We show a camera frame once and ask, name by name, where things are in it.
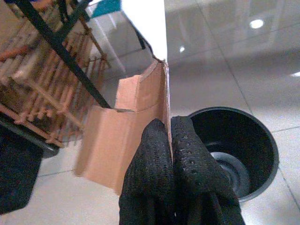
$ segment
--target folded cardboard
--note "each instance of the folded cardboard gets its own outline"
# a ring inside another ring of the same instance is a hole
[[[75,173],[121,193],[142,132],[153,119],[170,131],[166,65],[157,60],[141,75],[121,79],[115,109],[93,106]]]

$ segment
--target black metal frame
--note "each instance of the black metal frame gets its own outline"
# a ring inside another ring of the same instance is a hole
[[[49,26],[45,23],[40,14],[34,9],[29,0],[16,0],[16,5],[24,13],[24,15],[29,19],[33,26],[39,31],[43,38],[50,44],[52,49],[61,57],[61,59],[67,64],[70,70],[75,74],[75,76],[80,80],[82,85],[86,90],[93,96],[93,98],[99,103],[100,106],[104,108],[110,108],[109,104],[102,97],[99,91],[95,88],[93,83],[84,74],[82,69],[78,66],[75,59],[70,55],[70,53],[62,45],[62,41],[65,39],[67,34],[71,31],[72,27],[77,22],[79,16],[85,15],[85,8],[88,3],[92,0],[81,1],[73,13],[69,16],[69,20],[65,22],[62,28],[53,33]]]

